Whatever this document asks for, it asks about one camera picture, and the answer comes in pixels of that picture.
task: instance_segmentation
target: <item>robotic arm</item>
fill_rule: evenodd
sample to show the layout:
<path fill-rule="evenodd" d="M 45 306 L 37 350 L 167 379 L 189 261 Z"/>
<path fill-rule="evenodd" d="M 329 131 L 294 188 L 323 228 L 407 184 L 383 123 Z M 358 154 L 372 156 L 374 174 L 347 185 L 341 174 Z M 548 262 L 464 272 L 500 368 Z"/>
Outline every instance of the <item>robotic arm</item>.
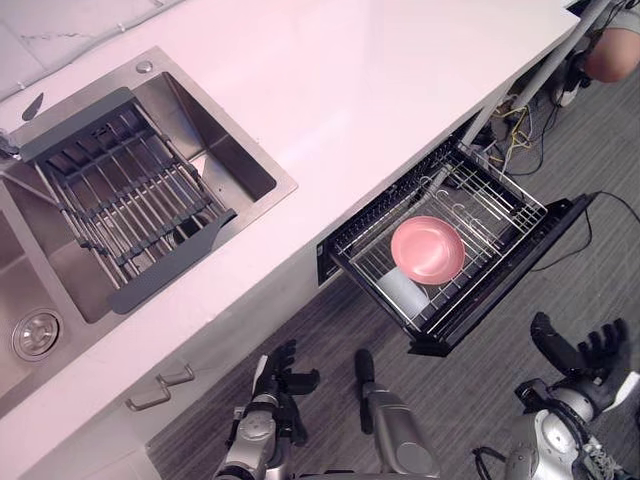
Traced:
<path fill-rule="evenodd" d="M 506 459 L 504 478 L 633 480 L 588 429 L 589 422 L 622 403 L 640 381 L 640 375 L 630 372 L 626 324 L 616 320 L 605 325 L 602 333 L 592 332 L 589 343 L 581 343 L 576 350 L 553 329 L 549 317 L 538 313 L 531 324 L 531 336 L 564 378 L 551 386 L 534 379 L 516 389 L 525 412 L 514 426 L 516 443 Z M 291 444 L 303 445 L 307 440 L 293 396 L 311 393 L 320 381 L 317 370 L 291 372 L 295 349 L 295 341 L 290 341 L 260 359 L 252 399 L 235 409 L 229 451 L 215 480 L 293 478 L 289 471 Z M 382 473 L 339 472 L 309 479 L 441 478 L 436 456 L 409 407 L 376 382 L 367 350 L 356 353 L 355 366 L 361 428 L 375 436 Z M 488 472 L 481 476 L 489 478 Z"/>
<path fill-rule="evenodd" d="M 588 423 L 622 403 L 640 380 L 630 372 L 623 320 L 574 349 L 538 313 L 531 337 L 565 378 L 548 387 L 534 379 L 516 389 L 525 414 L 514 425 L 516 446 L 506 461 L 506 480 L 630 479 L 591 435 Z"/>
<path fill-rule="evenodd" d="M 227 440 L 229 451 L 214 475 L 219 480 L 284 480 L 291 444 L 307 441 L 307 431 L 293 395 L 307 395 L 320 383 L 317 370 L 292 373 L 296 342 L 263 355 L 256 369 L 252 399 L 236 407 Z"/>

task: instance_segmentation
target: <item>white cup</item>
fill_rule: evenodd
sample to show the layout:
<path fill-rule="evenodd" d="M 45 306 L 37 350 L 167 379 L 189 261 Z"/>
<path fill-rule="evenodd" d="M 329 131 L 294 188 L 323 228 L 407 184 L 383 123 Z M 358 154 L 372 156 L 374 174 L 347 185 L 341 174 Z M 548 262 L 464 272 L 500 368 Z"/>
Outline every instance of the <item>white cup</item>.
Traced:
<path fill-rule="evenodd" d="M 427 294 L 398 267 L 384 274 L 377 285 L 408 318 L 415 318 L 429 305 Z"/>

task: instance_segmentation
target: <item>pink bowl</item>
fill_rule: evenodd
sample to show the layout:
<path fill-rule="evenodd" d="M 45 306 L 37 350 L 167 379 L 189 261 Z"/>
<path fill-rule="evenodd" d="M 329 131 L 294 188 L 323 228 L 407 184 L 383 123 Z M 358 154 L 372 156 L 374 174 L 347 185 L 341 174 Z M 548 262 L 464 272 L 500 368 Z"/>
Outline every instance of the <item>pink bowl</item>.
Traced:
<path fill-rule="evenodd" d="M 393 233 L 391 255 L 411 280 L 439 285 L 460 273 L 464 244 L 447 222 L 436 217 L 413 217 Z"/>

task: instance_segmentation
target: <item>sink drain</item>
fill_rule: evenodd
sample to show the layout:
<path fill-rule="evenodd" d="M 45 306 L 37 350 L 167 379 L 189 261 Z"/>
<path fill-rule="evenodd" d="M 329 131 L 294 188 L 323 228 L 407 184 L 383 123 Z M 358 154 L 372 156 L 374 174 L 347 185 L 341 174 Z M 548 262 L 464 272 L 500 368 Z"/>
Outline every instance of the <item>sink drain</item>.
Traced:
<path fill-rule="evenodd" d="M 13 330 L 13 349 L 30 362 L 50 353 L 60 334 L 60 321 L 52 310 L 37 310 L 20 320 Z"/>

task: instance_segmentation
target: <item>stainless steel sink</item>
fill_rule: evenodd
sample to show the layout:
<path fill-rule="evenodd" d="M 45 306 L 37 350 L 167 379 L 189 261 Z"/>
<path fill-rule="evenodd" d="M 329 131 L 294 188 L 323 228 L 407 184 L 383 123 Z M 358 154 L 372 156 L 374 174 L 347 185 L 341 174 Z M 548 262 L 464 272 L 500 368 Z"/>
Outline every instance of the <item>stainless steel sink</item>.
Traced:
<path fill-rule="evenodd" d="M 122 87 L 133 92 L 180 156 L 196 167 L 216 199 L 236 212 L 218 233 L 212 251 L 296 188 L 158 48 L 13 132 L 23 158 L 0 160 L 0 415 L 126 318 L 110 308 L 107 299 L 117 289 L 95 251 L 79 245 L 42 176 L 25 162 L 34 140 L 46 138 Z"/>

